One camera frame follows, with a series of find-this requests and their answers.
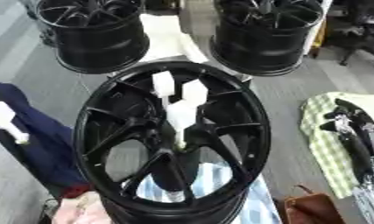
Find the blue fabric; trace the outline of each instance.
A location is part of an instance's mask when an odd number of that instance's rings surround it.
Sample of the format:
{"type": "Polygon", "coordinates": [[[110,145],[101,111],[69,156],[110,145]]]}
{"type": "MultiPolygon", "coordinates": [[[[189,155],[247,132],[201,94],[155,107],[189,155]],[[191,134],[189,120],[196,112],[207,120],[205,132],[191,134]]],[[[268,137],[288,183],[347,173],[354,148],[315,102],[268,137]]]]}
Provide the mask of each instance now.
{"type": "MultiPolygon", "coordinates": [[[[224,163],[200,164],[196,180],[191,185],[196,198],[209,195],[225,185],[232,177],[231,169],[224,163]]],[[[171,193],[157,186],[152,175],[147,176],[138,187],[138,197],[165,203],[184,200],[182,192],[171,193]]],[[[251,183],[243,208],[232,224],[281,224],[278,211],[261,175],[251,183]]]]}
{"type": "Polygon", "coordinates": [[[12,84],[0,83],[0,101],[16,112],[12,122],[30,135],[30,143],[20,149],[39,181],[63,187],[87,184],[74,162],[71,129],[33,108],[12,84]]]}

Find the navy jacket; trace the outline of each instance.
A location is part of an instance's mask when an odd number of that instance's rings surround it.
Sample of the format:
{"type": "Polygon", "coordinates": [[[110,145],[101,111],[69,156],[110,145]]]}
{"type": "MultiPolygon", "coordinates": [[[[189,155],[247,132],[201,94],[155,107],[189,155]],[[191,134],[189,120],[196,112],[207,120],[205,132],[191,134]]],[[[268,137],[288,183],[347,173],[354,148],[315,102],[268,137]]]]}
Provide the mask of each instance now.
{"type": "Polygon", "coordinates": [[[30,143],[15,145],[4,130],[0,130],[0,142],[42,184],[63,188],[87,184],[74,162],[71,129],[33,108],[12,84],[0,83],[0,101],[16,112],[12,122],[30,134],[30,143]]]}

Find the chair wheel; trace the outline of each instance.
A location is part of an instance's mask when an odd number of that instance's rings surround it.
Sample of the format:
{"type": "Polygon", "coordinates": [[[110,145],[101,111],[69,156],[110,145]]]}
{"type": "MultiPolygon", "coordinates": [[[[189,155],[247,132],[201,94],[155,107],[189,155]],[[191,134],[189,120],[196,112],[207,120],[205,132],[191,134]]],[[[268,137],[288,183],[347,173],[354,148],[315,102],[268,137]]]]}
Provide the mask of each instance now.
{"type": "Polygon", "coordinates": [[[348,62],[347,61],[341,61],[341,62],[339,62],[339,65],[341,65],[343,67],[346,67],[348,65],[348,62]]]}

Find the blue striped cloth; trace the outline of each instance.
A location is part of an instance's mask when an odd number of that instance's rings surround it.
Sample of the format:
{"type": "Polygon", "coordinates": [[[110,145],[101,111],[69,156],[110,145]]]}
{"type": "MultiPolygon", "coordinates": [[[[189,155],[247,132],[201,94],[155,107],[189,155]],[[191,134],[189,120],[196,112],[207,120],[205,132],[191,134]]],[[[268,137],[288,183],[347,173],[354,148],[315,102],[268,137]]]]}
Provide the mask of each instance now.
{"type": "MultiPolygon", "coordinates": [[[[192,184],[196,198],[203,197],[220,188],[231,179],[231,169],[224,164],[200,164],[198,176],[192,184]]],[[[138,188],[138,197],[171,203],[183,200],[182,193],[169,193],[159,188],[152,176],[145,178],[138,188]]],[[[282,223],[267,185],[261,175],[251,184],[248,198],[240,214],[232,224],[282,223]]]]}

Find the office chair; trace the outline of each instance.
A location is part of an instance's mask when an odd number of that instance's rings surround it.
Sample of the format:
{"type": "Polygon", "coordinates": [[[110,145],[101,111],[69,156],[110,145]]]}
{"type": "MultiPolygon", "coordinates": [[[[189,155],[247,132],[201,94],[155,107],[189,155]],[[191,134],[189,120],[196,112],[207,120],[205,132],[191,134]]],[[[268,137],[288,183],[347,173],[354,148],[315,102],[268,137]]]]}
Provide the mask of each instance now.
{"type": "Polygon", "coordinates": [[[348,20],[358,31],[350,31],[340,38],[345,54],[340,65],[347,66],[348,60],[357,50],[374,56],[374,0],[350,0],[347,2],[348,20]]]}

